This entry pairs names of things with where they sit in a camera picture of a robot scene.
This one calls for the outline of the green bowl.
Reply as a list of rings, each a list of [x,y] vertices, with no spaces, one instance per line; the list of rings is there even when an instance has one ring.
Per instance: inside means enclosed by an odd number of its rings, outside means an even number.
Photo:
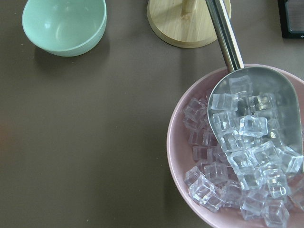
[[[22,14],[27,38],[61,57],[79,56],[94,48],[106,23],[104,0],[29,0]]]

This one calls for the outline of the black digital scale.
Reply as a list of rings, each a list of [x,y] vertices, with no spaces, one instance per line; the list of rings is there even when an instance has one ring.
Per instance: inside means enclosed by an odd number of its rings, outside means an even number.
[[[304,39],[304,1],[278,0],[283,38]]]

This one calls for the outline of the pile of clear ice cubes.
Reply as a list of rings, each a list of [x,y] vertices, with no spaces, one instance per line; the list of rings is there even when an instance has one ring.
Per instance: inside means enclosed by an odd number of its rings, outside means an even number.
[[[189,196],[212,212],[235,208],[244,220],[284,228],[296,198],[287,177],[303,156],[285,143],[274,94],[254,95],[249,76],[229,79],[229,88],[183,110],[196,162],[185,173]]]

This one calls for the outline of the metal ice scoop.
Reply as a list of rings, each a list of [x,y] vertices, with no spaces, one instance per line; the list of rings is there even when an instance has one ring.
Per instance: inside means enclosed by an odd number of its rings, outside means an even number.
[[[303,154],[300,107],[294,86],[277,70],[264,66],[244,66],[224,2],[208,0],[206,4],[228,69],[228,73],[213,88],[212,95],[227,94],[230,91],[229,79],[240,76],[249,76],[254,95],[278,94],[282,98],[277,106],[280,121],[291,128],[290,133],[283,134],[287,145]]]

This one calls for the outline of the wooden cup stand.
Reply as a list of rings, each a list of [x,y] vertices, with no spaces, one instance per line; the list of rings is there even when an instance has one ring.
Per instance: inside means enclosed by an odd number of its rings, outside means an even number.
[[[199,48],[217,40],[204,0],[149,0],[148,22],[166,43],[180,48]]]

